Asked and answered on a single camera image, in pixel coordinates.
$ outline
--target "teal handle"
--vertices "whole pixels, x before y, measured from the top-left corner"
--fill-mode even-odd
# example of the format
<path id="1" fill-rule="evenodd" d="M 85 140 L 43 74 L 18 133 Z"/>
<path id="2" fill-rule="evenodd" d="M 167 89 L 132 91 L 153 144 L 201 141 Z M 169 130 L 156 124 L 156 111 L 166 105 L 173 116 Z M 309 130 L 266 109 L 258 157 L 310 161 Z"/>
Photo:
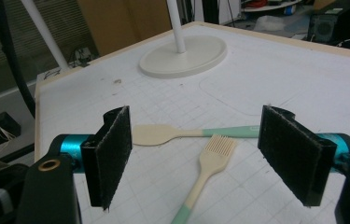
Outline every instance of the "teal handle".
<path id="1" fill-rule="evenodd" d="M 242 126 L 242 127 L 231 127 L 231 128 L 219 128 L 219 129 L 203 129 L 203 136 L 209 137 L 213 134 L 220 134 L 228 137 L 237 138 L 258 138 L 259 137 L 259 126 Z"/>
<path id="2" fill-rule="evenodd" d="M 189 218 L 189 214 L 191 214 L 191 209 L 189 209 L 185 204 L 181 206 L 180 210 L 178 210 L 175 218 L 172 220 L 172 224 L 184 224 L 187 222 Z"/>

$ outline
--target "lamp base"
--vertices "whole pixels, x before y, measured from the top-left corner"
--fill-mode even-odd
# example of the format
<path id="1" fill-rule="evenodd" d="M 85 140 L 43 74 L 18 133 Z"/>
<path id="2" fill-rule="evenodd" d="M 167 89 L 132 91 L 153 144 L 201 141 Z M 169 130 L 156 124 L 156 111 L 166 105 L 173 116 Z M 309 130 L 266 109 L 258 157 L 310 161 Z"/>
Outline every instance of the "lamp base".
<path id="1" fill-rule="evenodd" d="M 171 42 L 143 56 L 139 63 L 143 73 L 157 78 L 188 77 L 215 67 L 227 55 L 226 43 L 214 36 L 187 36 L 184 41 L 184 53 L 177 53 Z"/>

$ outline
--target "white table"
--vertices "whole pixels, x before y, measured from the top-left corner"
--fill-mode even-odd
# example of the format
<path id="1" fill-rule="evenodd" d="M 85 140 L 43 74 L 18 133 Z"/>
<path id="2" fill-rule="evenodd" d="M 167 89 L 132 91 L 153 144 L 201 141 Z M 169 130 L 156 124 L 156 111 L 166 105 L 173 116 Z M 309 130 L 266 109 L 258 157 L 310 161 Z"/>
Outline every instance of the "white table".
<path id="1" fill-rule="evenodd" d="M 213 35 L 226 59 L 194 77 L 143 75 L 140 58 L 173 41 L 171 32 L 39 82 L 36 158 L 60 133 L 96 133 L 108 110 L 129 105 L 132 125 L 182 129 L 259 124 L 263 105 L 284 108 L 316 133 L 350 135 L 350 50 L 194 22 L 184 35 Z M 207 138 L 134 146 L 110 212 L 90 207 L 84 175 L 76 175 L 84 223 L 170 223 L 199 173 Z M 212 176 L 189 223 L 335 223 L 344 177 L 331 174 L 321 206 L 303 207 L 257 148 L 239 139 L 227 169 Z"/>

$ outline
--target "white desk lamp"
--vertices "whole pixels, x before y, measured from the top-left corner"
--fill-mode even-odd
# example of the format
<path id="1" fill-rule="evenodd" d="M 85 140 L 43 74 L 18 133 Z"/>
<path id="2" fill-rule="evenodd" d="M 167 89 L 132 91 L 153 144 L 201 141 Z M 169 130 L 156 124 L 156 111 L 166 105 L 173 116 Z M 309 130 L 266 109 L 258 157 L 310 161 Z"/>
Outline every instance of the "white desk lamp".
<path id="1" fill-rule="evenodd" d="M 61 72 L 69 70 L 66 59 L 64 58 L 61 50 L 53 39 L 52 34 L 49 31 L 49 28 L 47 27 L 43 18 L 41 17 L 40 12 L 35 6 L 35 2 L 33 0 L 22 0 L 22 3 L 32 18 L 33 22 L 35 23 L 38 31 L 43 36 L 43 39 L 49 47 L 49 50 L 51 51 L 53 57 L 55 58 L 56 63 L 61 67 Z"/>
<path id="2" fill-rule="evenodd" d="M 175 78 L 199 74 L 221 63 L 226 43 L 210 35 L 183 37 L 176 0 L 167 0 L 175 42 L 162 45 L 143 56 L 140 68 L 150 77 Z"/>

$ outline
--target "shelf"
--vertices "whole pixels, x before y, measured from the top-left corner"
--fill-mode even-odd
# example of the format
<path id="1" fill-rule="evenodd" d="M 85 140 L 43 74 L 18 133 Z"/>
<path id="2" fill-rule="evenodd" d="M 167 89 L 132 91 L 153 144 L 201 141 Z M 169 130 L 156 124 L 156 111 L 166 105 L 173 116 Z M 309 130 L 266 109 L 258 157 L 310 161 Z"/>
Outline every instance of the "shelf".
<path id="1" fill-rule="evenodd" d="M 243 12 L 269 11 L 269 10 L 274 10 L 274 9 L 278 9 L 278 8 L 281 8 L 281 7 L 292 6 L 292 5 L 295 5 L 295 4 L 297 4 L 297 3 L 301 2 L 301 1 L 302 0 L 283 2 L 280 6 L 266 6 L 266 7 L 257 7 L 257 8 L 247 7 L 245 9 L 243 9 Z"/>

